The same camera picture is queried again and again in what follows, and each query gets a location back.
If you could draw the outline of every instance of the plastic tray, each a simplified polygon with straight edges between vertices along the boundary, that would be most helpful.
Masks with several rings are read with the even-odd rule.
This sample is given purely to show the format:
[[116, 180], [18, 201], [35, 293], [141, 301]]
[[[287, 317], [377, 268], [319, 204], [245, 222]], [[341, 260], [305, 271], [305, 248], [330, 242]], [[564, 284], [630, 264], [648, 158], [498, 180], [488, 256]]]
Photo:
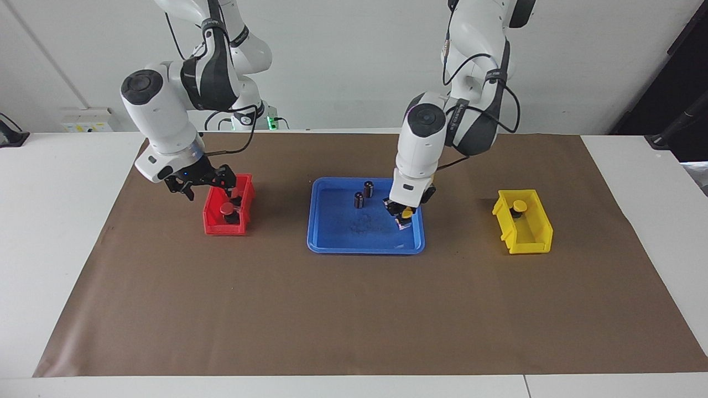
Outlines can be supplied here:
[[[374, 195], [364, 208], [354, 207], [354, 194], [364, 182], [374, 183]], [[321, 254], [414, 255], [426, 246], [420, 209], [403, 231], [386, 211], [390, 178], [324, 177], [312, 186], [307, 246]]]

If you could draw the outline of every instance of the green light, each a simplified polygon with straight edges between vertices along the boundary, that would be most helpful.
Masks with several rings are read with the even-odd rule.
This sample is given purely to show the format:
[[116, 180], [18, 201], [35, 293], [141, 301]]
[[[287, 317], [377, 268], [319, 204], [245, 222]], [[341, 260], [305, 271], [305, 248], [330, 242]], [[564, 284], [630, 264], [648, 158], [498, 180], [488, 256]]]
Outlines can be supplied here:
[[270, 129], [270, 130], [277, 130], [278, 129], [278, 121], [270, 116], [268, 116], [268, 129]]

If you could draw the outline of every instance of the white table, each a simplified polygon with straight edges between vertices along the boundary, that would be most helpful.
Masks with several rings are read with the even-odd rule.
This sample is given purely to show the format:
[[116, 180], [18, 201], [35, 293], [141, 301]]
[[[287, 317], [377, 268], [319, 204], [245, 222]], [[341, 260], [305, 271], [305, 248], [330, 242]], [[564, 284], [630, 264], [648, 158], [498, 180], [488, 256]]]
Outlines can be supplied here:
[[[670, 153], [650, 150], [641, 137], [583, 139], [706, 351], [708, 198]], [[0, 397], [664, 397], [666, 391], [693, 397], [708, 391], [708, 374], [29, 379], [142, 141], [134, 132], [35, 134], [23, 148], [0, 149]]]

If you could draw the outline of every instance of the red cap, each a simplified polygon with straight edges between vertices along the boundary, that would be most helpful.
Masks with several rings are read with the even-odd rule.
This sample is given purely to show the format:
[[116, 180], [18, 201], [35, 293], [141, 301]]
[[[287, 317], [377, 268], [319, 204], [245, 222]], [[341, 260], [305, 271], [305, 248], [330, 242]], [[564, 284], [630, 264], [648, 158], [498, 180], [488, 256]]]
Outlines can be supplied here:
[[219, 211], [223, 215], [232, 215], [234, 214], [234, 212], [236, 212], [236, 206], [234, 206], [234, 204], [231, 202], [226, 202], [221, 206], [221, 209], [219, 209]]

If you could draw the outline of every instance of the wall socket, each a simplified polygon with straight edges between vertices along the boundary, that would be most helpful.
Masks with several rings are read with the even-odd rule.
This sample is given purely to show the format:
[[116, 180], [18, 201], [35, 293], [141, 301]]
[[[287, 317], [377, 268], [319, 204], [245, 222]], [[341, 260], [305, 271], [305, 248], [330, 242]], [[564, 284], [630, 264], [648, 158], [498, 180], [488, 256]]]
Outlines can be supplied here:
[[108, 108], [64, 109], [63, 111], [67, 114], [62, 118], [65, 132], [118, 131], [118, 122]]

